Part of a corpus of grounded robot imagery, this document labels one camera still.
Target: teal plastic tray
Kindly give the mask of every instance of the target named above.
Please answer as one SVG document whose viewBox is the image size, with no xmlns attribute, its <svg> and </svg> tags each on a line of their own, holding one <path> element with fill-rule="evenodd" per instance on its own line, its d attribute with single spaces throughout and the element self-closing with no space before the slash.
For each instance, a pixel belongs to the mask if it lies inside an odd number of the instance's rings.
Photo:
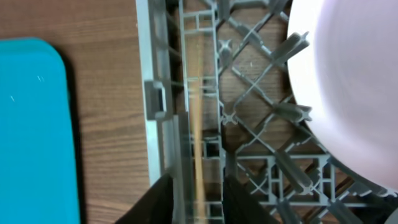
<svg viewBox="0 0 398 224">
<path fill-rule="evenodd" d="M 80 223 L 67 77 L 39 39 L 0 41 L 0 223 Z"/>
</svg>

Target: dish rack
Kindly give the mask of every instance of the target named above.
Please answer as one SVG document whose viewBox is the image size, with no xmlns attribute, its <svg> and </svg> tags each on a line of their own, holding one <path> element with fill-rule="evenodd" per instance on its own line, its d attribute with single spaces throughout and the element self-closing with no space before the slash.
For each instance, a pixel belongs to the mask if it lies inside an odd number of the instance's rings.
<svg viewBox="0 0 398 224">
<path fill-rule="evenodd" d="M 237 177 L 267 212 L 284 223 L 324 220 L 362 223 L 369 218 L 363 215 L 372 214 L 373 219 L 377 219 L 392 212 L 394 207 L 388 201 L 396 197 L 395 192 L 345 167 L 306 127 L 305 122 L 311 121 L 309 106 L 296 105 L 288 90 L 284 90 L 285 96 L 281 99 L 267 92 L 264 80 L 270 73 L 273 77 L 285 77 L 288 59 L 309 45 L 306 34 L 294 33 L 278 46 L 266 46 L 265 39 L 270 37 L 264 37 L 262 31 L 272 19 L 286 25 L 288 0 L 136 0 L 136 5 L 149 179 L 152 185 L 166 173 L 174 178 L 177 223 L 190 223 L 195 218 L 189 105 L 190 84 L 197 82 L 198 77 L 189 74 L 192 70 L 189 66 L 198 65 L 193 65 L 189 57 L 195 51 L 190 47 L 191 39 L 199 35 L 204 39 L 199 47 L 205 51 L 200 81 L 204 116 L 214 123 L 210 131 L 203 132 L 203 162 L 218 164 L 216 170 L 212 170 L 218 181 L 207 187 L 213 192 L 206 192 L 210 223 L 223 223 L 221 196 L 226 175 Z M 263 15 L 254 24 L 234 16 L 236 11 L 256 8 L 261 9 Z M 222 31 L 226 26 L 235 30 L 241 40 L 236 41 L 234 35 L 228 35 L 229 31 Z M 255 76 L 248 75 L 253 74 L 248 71 L 253 68 L 252 62 L 239 59 L 249 47 L 256 52 L 255 58 L 267 61 Z M 229 75 L 227 80 L 233 77 L 246 88 L 228 102 L 223 91 L 225 74 Z M 257 117 L 263 116 L 255 125 L 243 118 L 239 109 L 253 93 L 256 100 L 268 108 L 254 112 Z M 208 102 L 212 102 L 212 106 L 206 109 Z M 291 132 L 283 144 L 275 147 L 264 135 L 277 121 L 288 123 Z M 229 144 L 228 131 L 236 127 L 243 130 L 243 134 L 232 134 L 234 144 Z M 260 165 L 254 170 L 251 164 Z M 337 178 L 337 173 L 344 178 Z M 374 208 L 373 212 L 367 210 L 369 207 Z"/>
</svg>

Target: gray plastic dish rack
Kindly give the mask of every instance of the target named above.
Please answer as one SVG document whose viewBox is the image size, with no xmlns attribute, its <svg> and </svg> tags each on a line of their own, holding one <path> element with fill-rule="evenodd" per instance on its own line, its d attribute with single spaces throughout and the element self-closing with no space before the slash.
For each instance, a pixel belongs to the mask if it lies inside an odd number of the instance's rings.
<svg viewBox="0 0 398 224">
<path fill-rule="evenodd" d="M 287 22 L 288 15 L 284 12 L 288 0 L 187 0 L 201 2 L 206 9 L 185 12 L 186 1 L 136 0 L 139 29 L 139 45 L 142 71 L 142 88 L 146 118 L 147 153 L 149 178 L 152 185 L 162 174 L 169 173 L 174 178 L 176 223 L 190 223 L 194 217 L 194 184 L 192 136 L 189 122 L 189 83 L 195 77 L 187 74 L 186 43 L 188 36 L 205 33 L 210 38 L 213 50 L 211 62 L 214 69 L 203 76 L 205 98 L 213 98 L 217 102 L 217 131 L 203 135 L 203 160 L 219 162 L 220 195 L 218 200 L 206 202 L 207 216 L 210 223 L 222 223 L 221 195 L 223 177 L 237 175 L 238 170 L 248 178 L 242 183 L 256 197 L 271 215 L 278 213 L 284 223 L 321 223 L 322 217 L 332 214 L 340 223 L 362 223 L 352 208 L 385 206 L 387 197 L 396 197 L 395 192 L 374 184 L 355 174 L 336 159 L 317 141 L 307 129 L 303 121 L 310 121 L 310 107 L 299 106 L 289 101 L 290 94 L 282 101 L 274 101 L 267 96 L 258 83 L 265 78 L 271 68 L 277 67 L 287 71 L 286 61 L 308 46 L 305 34 L 292 34 L 278 48 L 271 51 L 264 45 L 258 32 L 270 18 L 279 17 Z M 268 8 L 268 12 L 254 27 L 237 21 L 231 16 L 234 10 L 254 7 Z M 194 21 L 196 28 L 186 29 L 186 21 Z M 205 20 L 209 26 L 203 27 Z M 230 40 L 220 40 L 218 29 L 228 23 L 236 29 L 243 40 L 232 48 Z M 251 45 L 270 61 L 269 66 L 252 80 L 245 76 L 233 61 L 242 50 Z M 176 71 L 182 70 L 183 80 L 178 81 Z M 220 96 L 219 80 L 222 74 L 230 70 L 236 77 L 247 84 L 246 92 L 233 103 L 233 109 L 224 108 Z M 185 109 L 177 112 L 177 89 L 183 89 Z M 252 129 L 236 113 L 236 105 L 243 101 L 250 91 L 255 91 L 272 111 Z M 295 126 L 295 132 L 280 148 L 273 148 L 267 141 L 260 138 L 267 125 L 275 117 L 286 119 Z M 251 138 L 235 150 L 225 151 L 223 133 L 226 125 L 239 125 Z M 313 153 L 307 151 L 291 151 L 307 142 L 312 142 L 321 150 Z M 259 144 L 262 150 L 245 151 L 252 144 Z M 216 145 L 218 151 L 210 155 L 208 147 Z M 298 159 L 313 161 L 310 168 L 301 170 L 294 162 Z M 266 166 L 257 175 L 245 167 L 242 161 L 263 160 Z M 350 181 L 336 186 L 336 167 L 351 177 Z M 285 187 L 284 179 L 290 183 Z M 312 213 L 300 217 L 297 207 L 313 207 Z"/>
</svg>

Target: wooden table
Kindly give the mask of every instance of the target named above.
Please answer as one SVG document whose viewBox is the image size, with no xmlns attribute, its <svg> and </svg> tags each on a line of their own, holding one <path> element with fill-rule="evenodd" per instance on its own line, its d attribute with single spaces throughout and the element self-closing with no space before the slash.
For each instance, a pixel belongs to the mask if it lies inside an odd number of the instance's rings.
<svg viewBox="0 0 398 224">
<path fill-rule="evenodd" d="M 38 37 L 75 71 L 88 223 L 149 187 L 135 0 L 2 0 L 0 38 Z"/>
</svg>

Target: wood grain surface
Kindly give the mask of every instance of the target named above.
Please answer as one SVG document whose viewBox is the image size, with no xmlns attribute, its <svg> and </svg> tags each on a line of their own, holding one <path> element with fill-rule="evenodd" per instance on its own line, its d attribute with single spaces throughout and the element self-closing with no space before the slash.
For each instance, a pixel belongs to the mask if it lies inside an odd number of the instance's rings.
<svg viewBox="0 0 398 224">
<path fill-rule="evenodd" d="M 74 68 L 88 223 L 149 187 L 135 0 L 2 0 L 0 39 L 38 37 Z"/>
<path fill-rule="evenodd" d="M 189 6 L 188 11 L 201 9 L 198 5 Z M 250 9 L 236 11 L 233 16 L 253 26 L 265 13 L 266 9 Z M 116 221 L 149 187 L 136 24 L 135 0 L 0 1 L 0 39 L 44 39 L 72 64 L 88 223 Z M 273 18 L 259 34 L 265 45 L 274 50 L 285 39 L 285 32 L 286 24 Z M 234 49 L 242 39 L 227 24 L 219 36 L 232 39 Z M 247 46 L 234 64 L 254 79 L 269 62 Z M 273 100 L 281 100 L 288 94 L 282 77 L 275 69 L 259 86 Z M 227 108 L 248 87 L 231 72 L 223 75 L 220 86 Z M 214 122 L 216 117 L 212 117 L 214 113 L 208 107 L 205 103 L 205 119 Z M 270 107 L 252 93 L 236 108 L 251 128 L 269 111 Z M 226 132 L 231 148 L 245 140 L 239 126 L 228 126 Z M 289 123 L 277 120 L 263 138 L 278 148 L 291 133 Z M 218 164 L 206 162 L 204 169 L 217 170 Z M 205 172 L 205 182 L 218 179 L 214 174 L 217 172 Z"/>
</svg>

